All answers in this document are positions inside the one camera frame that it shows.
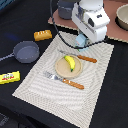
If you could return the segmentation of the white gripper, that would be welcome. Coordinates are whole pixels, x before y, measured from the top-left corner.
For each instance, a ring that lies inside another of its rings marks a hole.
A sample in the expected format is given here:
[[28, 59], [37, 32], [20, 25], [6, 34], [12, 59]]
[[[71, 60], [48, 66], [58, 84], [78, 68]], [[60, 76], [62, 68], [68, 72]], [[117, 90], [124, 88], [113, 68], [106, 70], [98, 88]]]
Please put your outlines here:
[[102, 2], [79, 2], [74, 4], [72, 21], [92, 43], [102, 41], [110, 22]]

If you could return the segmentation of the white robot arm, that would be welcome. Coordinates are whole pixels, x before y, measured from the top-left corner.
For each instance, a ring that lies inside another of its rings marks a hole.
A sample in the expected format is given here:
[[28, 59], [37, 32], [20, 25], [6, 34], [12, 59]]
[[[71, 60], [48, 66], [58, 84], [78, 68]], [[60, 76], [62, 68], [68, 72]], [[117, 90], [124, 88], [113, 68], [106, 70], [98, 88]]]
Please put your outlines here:
[[80, 0], [74, 4], [72, 21], [92, 43], [102, 41], [110, 22], [103, 0]]

